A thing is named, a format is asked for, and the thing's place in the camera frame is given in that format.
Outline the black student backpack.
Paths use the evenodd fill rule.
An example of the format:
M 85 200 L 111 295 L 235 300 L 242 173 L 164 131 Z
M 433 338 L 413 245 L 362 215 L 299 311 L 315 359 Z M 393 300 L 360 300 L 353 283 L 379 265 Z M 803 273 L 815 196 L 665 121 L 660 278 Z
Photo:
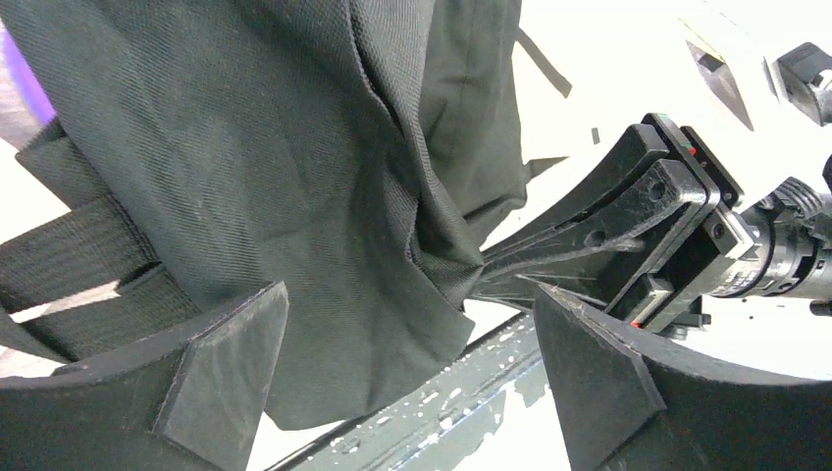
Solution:
M 465 348 L 481 245 L 526 201 L 518 1 L 5 1 L 70 141 L 188 296 L 269 281 L 267 412 L 365 415 Z

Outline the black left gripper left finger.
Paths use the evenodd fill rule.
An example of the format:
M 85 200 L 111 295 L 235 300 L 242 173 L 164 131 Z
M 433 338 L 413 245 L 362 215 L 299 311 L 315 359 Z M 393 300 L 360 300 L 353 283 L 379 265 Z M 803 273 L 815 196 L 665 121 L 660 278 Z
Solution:
M 242 470 L 286 325 L 284 284 L 151 337 L 1 382 L 5 470 Z

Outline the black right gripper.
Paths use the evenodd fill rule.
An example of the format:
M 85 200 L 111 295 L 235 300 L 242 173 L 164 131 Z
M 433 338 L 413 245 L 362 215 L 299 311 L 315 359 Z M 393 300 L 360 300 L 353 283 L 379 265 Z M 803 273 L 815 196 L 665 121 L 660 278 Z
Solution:
M 658 113 L 642 122 L 565 196 L 484 251 L 474 299 L 528 312 L 537 287 L 554 285 L 651 333 L 706 324 L 701 297 L 754 245 L 734 211 L 744 193 L 693 128 Z M 607 269 L 622 288 L 602 281 Z

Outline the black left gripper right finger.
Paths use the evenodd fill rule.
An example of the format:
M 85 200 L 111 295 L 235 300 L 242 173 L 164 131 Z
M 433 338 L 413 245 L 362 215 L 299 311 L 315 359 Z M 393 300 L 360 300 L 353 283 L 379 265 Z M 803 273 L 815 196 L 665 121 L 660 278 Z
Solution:
M 717 359 L 555 287 L 533 317 L 575 470 L 827 470 L 831 386 Z

